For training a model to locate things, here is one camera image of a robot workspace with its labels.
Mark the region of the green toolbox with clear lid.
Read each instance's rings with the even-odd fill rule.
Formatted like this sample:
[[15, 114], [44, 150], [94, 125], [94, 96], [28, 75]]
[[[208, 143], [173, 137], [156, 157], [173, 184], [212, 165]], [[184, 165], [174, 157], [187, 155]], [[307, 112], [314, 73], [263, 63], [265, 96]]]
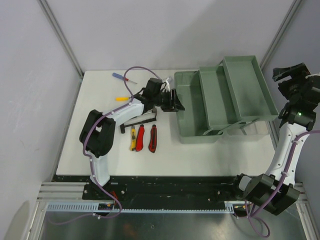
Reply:
[[254, 55], [225, 56], [216, 66], [177, 71], [174, 89], [185, 108], [176, 113], [182, 144], [214, 143], [224, 133], [279, 114]]

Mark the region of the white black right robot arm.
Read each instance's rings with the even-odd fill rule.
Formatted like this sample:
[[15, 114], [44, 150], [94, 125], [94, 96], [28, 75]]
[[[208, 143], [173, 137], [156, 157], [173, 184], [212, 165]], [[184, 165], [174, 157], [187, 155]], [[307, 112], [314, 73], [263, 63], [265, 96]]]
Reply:
[[278, 116], [279, 140], [273, 159], [265, 173], [255, 177], [241, 174], [230, 188], [235, 200], [253, 204], [250, 217], [262, 210], [277, 216], [298, 200], [300, 192], [294, 186], [300, 153], [307, 138], [319, 133], [313, 127], [320, 103], [320, 75], [300, 63], [274, 68], [272, 79], [287, 99]]

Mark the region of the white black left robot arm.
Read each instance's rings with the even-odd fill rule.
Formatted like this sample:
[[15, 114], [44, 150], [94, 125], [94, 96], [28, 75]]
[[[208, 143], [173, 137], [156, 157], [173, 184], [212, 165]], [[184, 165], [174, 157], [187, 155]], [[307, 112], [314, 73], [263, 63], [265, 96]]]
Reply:
[[160, 79], [150, 78], [145, 87], [130, 97], [128, 103], [107, 113], [96, 109], [89, 112], [79, 141], [83, 155], [90, 160], [90, 178], [95, 183], [93, 194], [98, 199], [105, 200], [111, 193], [111, 188], [106, 184], [110, 180], [108, 152], [112, 149], [116, 128], [154, 107], [160, 107], [163, 112], [185, 110], [177, 91], [174, 88], [163, 89], [162, 85]]

